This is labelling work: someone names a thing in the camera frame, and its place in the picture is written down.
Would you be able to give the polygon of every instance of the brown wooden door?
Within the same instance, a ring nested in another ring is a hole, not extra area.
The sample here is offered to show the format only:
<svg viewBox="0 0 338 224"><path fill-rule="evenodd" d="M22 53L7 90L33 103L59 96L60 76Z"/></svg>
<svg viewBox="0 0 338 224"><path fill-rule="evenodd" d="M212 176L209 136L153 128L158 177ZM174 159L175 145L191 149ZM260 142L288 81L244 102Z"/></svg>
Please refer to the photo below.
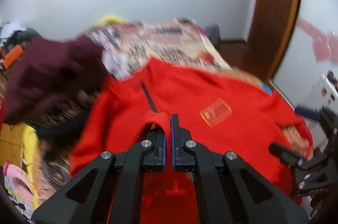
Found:
<svg viewBox="0 0 338 224"><path fill-rule="evenodd" d="M297 13L291 10L292 8L297 8L297 2L298 0L256 1L248 45L257 59L267 63L269 67L276 62L276 57L279 56L279 62L283 57ZM289 36L285 36L290 26L290 34Z"/></svg>

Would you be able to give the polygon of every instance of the red garment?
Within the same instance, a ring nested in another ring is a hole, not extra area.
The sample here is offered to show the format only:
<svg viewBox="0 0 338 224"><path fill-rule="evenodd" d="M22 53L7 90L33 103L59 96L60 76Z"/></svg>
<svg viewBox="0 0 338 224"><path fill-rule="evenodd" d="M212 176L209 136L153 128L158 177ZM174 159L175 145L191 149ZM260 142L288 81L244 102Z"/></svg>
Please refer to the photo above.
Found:
<svg viewBox="0 0 338 224"><path fill-rule="evenodd" d="M141 82L159 113L151 111ZM298 124L302 119L282 97L157 59L151 59L145 69L127 81L107 78L72 152L72 176L102 151L117 154L128 150L156 124L167 137L167 166L163 173L146 174L141 223L198 223L194 185L185 174L172 171L169 118L175 113L192 139L217 153L236 152L289 194L290 172L269 154L268 146L278 141L290 148L279 126Z"/></svg>

